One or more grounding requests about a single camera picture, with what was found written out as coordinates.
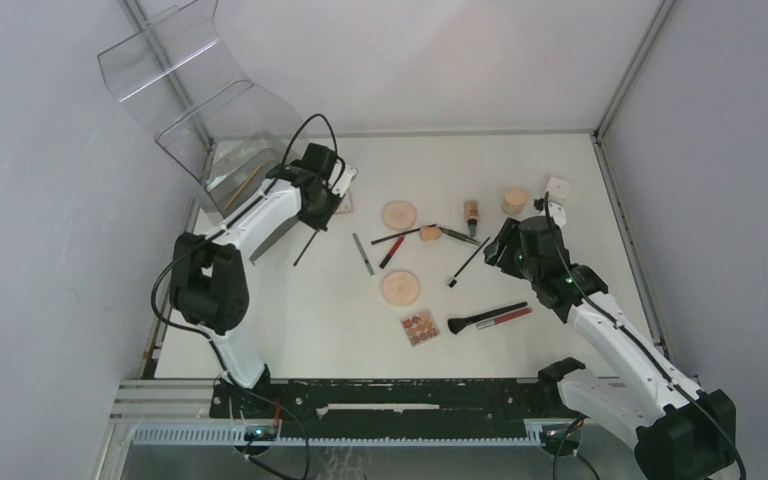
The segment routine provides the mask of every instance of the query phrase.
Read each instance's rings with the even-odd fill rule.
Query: makeup brush
[[[457,335],[458,333],[460,333],[461,330],[472,325],[473,323],[478,323],[482,320],[487,320],[488,318],[497,317],[499,315],[511,312],[513,310],[518,310],[520,308],[524,308],[527,306],[528,306],[528,302],[521,302],[521,303],[515,303],[513,305],[508,305],[507,307],[501,307],[495,310],[490,310],[489,312],[479,313],[471,317],[450,318],[449,321],[447,322],[449,324],[449,331]]]

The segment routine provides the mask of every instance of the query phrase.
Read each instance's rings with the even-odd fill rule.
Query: round compact powder
[[[397,232],[403,232],[416,223],[416,208],[409,202],[397,200],[384,207],[384,225]]]
[[[419,280],[410,272],[392,272],[381,283],[381,295],[394,307],[407,307],[419,298]],[[418,317],[411,320],[414,324],[420,321]]]

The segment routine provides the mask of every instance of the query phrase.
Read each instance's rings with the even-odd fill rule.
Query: cosmetics
[[[392,272],[381,282],[381,295],[394,307],[412,305],[419,298],[419,279],[403,270]]]
[[[474,237],[478,231],[478,202],[475,200],[464,203],[464,220],[469,228],[469,236]]]
[[[471,262],[472,259],[475,258],[476,255],[478,255],[478,252],[480,252],[481,249],[484,248],[484,245],[487,245],[487,242],[489,241],[490,241],[490,237],[487,237],[487,239],[484,240],[484,242],[481,245],[479,245],[474,252],[472,252],[472,255],[470,255],[469,258],[466,259],[466,262],[464,262],[464,264],[461,265],[461,268],[458,269],[457,273],[455,273],[451,278],[449,278],[448,283],[446,283],[446,285],[449,288],[454,287],[455,284],[458,283],[458,275],[460,275],[461,272],[463,272],[463,269],[466,268],[467,265],[469,265],[469,262]]]
[[[378,245],[379,243],[386,242],[387,240],[392,240],[394,238],[407,235],[409,233],[422,232],[422,229],[424,229],[424,228],[430,228],[430,227],[436,227],[436,226],[437,226],[437,224],[431,224],[431,225],[427,225],[425,227],[418,227],[418,228],[414,228],[414,229],[411,229],[411,230],[405,230],[404,232],[394,233],[393,235],[387,235],[386,237],[381,237],[381,238],[378,238],[376,240],[373,240],[371,242],[371,244],[372,245]]]
[[[402,319],[402,329],[412,347],[429,342],[440,336],[440,329],[434,323],[431,312],[423,310]]]
[[[512,312],[514,310],[524,309],[526,307],[528,307],[528,302],[520,302],[520,303],[515,303],[513,305],[508,305],[505,307],[494,308],[493,310],[483,312],[483,313],[477,313],[469,317],[450,318],[446,323],[449,326],[449,331],[457,335],[461,330],[463,330],[464,328],[470,325],[480,323],[483,321],[493,320],[495,317],[499,317],[501,315]]]
[[[509,188],[502,200],[502,211],[514,217],[522,213],[528,201],[528,192],[522,188]]]
[[[384,267],[387,266],[388,263],[390,263],[390,259],[393,258],[393,255],[396,254],[396,250],[399,249],[399,247],[402,246],[402,242],[405,241],[404,235],[399,237],[398,240],[396,240],[396,243],[393,244],[393,248],[390,249],[389,252],[387,252],[387,255],[384,256],[384,260],[381,260],[381,263],[378,265],[378,268],[381,270],[384,270]]]
[[[443,231],[434,225],[419,229],[419,239],[423,242],[433,242],[443,236]]]
[[[409,230],[416,223],[416,208],[404,200],[390,202],[384,207],[382,214],[384,225],[402,232]]]
[[[450,237],[452,237],[452,238],[454,238],[456,240],[460,240],[460,241],[466,242],[466,243],[471,243],[473,245],[478,245],[478,240],[470,237],[469,235],[464,235],[461,232],[456,232],[456,231],[452,230],[451,228],[446,228],[446,227],[439,227],[439,228],[440,228],[441,232],[445,233],[446,235],[448,235],[448,236],[450,236]]]
[[[366,269],[369,270],[369,275],[375,276],[375,270],[372,269],[372,264],[369,263],[369,258],[367,258],[366,252],[363,251],[363,245],[360,244],[360,239],[357,237],[357,233],[353,233],[352,237],[355,239],[355,245],[358,246],[358,251],[360,252],[361,258],[363,258],[363,263],[366,264]]]
[[[489,327],[495,327],[496,325],[499,325],[500,323],[505,323],[509,320],[513,320],[515,318],[519,318],[523,315],[528,315],[531,313],[531,308],[523,308],[522,310],[516,310],[510,313],[506,313],[504,315],[501,315],[499,317],[495,318],[488,318],[487,320],[482,320],[475,324],[475,328],[478,330],[484,330],[485,328]]]

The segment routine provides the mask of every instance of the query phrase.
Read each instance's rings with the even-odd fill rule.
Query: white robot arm
[[[721,390],[704,392],[640,334],[590,268],[570,264],[548,199],[545,216],[509,218],[485,262],[531,282],[540,303],[584,337],[620,382],[600,379],[567,358],[539,373],[551,396],[592,418],[634,450],[649,480],[707,478],[735,461],[735,407]]]
[[[296,217],[326,230],[356,175],[332,150],[312,143],[300,160],[270,171],[222,224],[175,242],[175,257],[183,258],[172,269],[170,303],[213,343],[236,384],[253,387],[266,368],[246,330],[237,328],[250,302],[244,263]]]

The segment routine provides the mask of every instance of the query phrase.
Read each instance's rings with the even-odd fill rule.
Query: white table surface
[[[572,261],[589,265],[608,284],[627,316],[649,332],[625,249],[590,139],[584,134],[373,137],[339,140],[339,152],[359,170],[352,185],[354,212],[335,216],[298,267],[291,266],[311,230],[299,224],[252,268],[252,308],[242,328],[252,336],[273,378],[488,378],[535,377],[568,356],[600,376],[614,373],[599,355],[550,310],[531,286],[485,265],[479,256],[450,289],[446,279],[475,247],[444,236],[425,244],[410,235],[385,269],[408,270],[420,280],[419,300],[407,308],[381,296],[377,264],[392,242],[381,221],[388,202],[416,206],[418,225],[438,223],[466,231],[463,203],[476,199],[478,238],[494,236],[505,214],[503,192],[524,187],[542,194],[550,176],[572,183],[564,202],[564,241]],[[520,218],[535,215],[527,208]],[[196,231],[210,227],[201,215]],[[357,232],[375,266],[370,277],[352,240]],[[518,301],[534,312],[505,324],[455,336],[446,320]],[[411,347],[399,323],[429,308],[442,335]],[[172,320],[183,323],[175,312]],[[157,378],[213,378],[219,366],[205,341],[166,333]]]

